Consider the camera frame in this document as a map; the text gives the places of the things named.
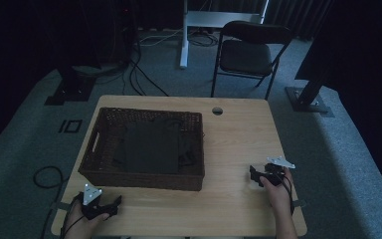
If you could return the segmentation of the white desk frame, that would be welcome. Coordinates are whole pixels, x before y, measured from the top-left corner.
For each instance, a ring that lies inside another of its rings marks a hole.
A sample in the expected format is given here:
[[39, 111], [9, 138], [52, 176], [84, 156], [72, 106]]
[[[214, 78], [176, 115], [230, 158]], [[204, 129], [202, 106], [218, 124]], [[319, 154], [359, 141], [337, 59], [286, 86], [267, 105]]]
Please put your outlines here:
[[188, 0], [183, 0], [183, 27], [182, 27], [182, 44], [179, 60], [179, 67], [186, 69], [188, 66], [188, 28], [222, 28], [228, 22], [234, 20], [248, 21], [263, 24], [266, 19], [270, 0], [263, 0], [259, 13], [238, 13], [238, 12], [219, 12], [219, 11], [192, 11], [188, 9]]

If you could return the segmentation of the person's right hand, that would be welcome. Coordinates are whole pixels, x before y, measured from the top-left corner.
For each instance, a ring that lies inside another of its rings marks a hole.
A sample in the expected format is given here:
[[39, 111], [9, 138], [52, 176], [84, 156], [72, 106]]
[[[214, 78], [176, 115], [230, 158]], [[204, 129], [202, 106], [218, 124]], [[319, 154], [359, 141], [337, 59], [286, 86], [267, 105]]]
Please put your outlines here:
[[263, 183], [265, 190], [268, 192], [272, 208], [288, 207], [291, 209], [293, 181], [288, 168], [285, 169], [285, 180], [282, 184], [274, 186], [263, 176], [261, 176], [261, 182]]

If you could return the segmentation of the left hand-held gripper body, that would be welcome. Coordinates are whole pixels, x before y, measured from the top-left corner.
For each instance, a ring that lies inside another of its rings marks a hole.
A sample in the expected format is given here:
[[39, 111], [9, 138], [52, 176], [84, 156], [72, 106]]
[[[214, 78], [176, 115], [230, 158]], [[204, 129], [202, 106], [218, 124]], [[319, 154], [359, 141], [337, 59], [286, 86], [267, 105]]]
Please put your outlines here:
[[102, 190], [89, 183], [86, 183], [84, 190], [80, 191], [76, 196], [76, 200], [80, 202], [81, 210], [88, 220], [95, 219], [102, 214], [108, 214], [109, 209], [113, 207], [111, 204], [100, 206], [99, 201], [101, 196]]

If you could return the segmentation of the black folding chair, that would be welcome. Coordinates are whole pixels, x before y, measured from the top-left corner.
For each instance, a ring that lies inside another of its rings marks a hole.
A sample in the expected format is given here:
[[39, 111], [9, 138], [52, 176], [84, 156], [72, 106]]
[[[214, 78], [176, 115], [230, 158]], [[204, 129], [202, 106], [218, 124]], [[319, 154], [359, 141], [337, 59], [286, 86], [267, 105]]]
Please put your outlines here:
[[266, 77], [270, 95], [280, 59], [292, 40], [285, 26], [231, 21], [220, 31], [211, 97], [214, 97], [219, 75], [255, 79], [258, 87]]

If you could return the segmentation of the brown woven basket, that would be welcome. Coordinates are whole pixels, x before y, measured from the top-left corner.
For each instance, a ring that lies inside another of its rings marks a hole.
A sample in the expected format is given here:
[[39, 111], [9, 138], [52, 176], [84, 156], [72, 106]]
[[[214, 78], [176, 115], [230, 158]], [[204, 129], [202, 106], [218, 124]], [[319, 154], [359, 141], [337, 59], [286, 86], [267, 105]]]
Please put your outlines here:
[[[183, 121], [181, 135], [191, 142], [195, 164], [180, 167], [177, 174], [126, 172], [113, 160], [122, 130], [129, 122], [157, 118]], [[102, 108], [98, 112], [79, 173], [97, 186], [199, 191], [205, 176], [202, 115], [192, 112]]]

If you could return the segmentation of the person's left hand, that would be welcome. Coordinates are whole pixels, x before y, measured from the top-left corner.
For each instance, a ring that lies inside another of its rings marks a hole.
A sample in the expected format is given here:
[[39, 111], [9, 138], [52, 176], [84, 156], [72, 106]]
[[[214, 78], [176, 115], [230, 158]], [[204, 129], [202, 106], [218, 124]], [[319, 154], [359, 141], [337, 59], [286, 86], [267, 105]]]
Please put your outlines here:
[[68, 219], [66, 221], [66, 231], [65, 235], [70, 231], [90, 231], [93, 233], [96, 229], [109, 217], [108, 214], [102, 214], [97, 216], [95, 219], [88, 220], [82, 210], [81, 204], [76, 200], [73, 207], [69, 213]]

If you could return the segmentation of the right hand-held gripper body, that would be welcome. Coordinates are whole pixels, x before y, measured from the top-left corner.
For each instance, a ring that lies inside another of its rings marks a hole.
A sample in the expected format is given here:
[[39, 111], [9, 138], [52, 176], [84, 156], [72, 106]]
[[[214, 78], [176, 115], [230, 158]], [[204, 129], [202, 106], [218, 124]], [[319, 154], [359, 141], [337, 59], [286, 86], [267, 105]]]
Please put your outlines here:
[[262, 176], [274, 186], [282, 183], [282, 180], [285, 178], [286, 168], [295, 169], [295, 164], [287, 161], [282, 156], [268, 157], [267, 162]]

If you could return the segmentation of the black stand with square base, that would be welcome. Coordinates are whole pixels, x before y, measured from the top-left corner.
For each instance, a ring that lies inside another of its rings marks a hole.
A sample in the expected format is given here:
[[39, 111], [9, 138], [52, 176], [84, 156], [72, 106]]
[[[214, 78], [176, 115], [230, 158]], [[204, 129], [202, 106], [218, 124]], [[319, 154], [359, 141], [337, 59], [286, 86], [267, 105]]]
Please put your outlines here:
[[90, 98], [96, 77], [79, 74], [72, 66], [57, 68], [61, 82], [52, 96], [48, 96], [46, 106], [62, 106], [65, 102], [87, 102]]

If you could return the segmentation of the dark cloth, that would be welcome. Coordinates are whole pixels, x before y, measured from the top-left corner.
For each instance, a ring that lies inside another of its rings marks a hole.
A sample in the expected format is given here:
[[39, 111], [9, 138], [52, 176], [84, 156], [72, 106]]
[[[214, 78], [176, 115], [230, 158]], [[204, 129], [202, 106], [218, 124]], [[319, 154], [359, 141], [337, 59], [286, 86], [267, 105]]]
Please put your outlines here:
[[190, 140], [181, 135], [182, 124], [176, 118], [129, 122], [113, 160], [126, 172], [177, 174], [196, 161]]

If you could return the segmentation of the black equipment tower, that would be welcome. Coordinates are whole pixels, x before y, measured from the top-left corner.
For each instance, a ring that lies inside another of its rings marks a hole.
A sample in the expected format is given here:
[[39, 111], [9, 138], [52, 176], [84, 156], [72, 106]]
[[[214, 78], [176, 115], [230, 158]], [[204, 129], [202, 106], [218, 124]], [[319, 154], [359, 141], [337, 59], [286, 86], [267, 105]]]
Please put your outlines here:
[[135, 12], [127, 2], [116, 4], [114, 20], [114, 58], [127, 63], [130, 61], [136, 35]]

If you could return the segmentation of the dark curtain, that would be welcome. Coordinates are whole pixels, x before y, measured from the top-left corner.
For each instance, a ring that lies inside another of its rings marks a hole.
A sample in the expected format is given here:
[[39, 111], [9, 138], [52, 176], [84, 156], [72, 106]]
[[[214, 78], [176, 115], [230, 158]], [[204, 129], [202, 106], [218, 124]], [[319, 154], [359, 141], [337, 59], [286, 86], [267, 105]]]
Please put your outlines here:
[[296, 38], [317, 34], [333, 0], [269, 0], [265, 23], [289, 28]]

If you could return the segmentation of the black slanted stand with base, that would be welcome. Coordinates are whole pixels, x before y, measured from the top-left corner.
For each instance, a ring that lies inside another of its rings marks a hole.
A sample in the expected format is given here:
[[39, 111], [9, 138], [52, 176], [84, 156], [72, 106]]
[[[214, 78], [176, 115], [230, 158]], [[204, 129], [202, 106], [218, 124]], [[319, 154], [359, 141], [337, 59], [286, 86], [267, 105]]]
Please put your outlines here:
[[327, 80], [330, 67], [325, 66], [317, 79], [309, 80], [304, 88], [286, 87], [286, 94], [292, 109], [300, 113], [319, 113], [324, 118], [333, 118], [334, 114], [319, 95]]

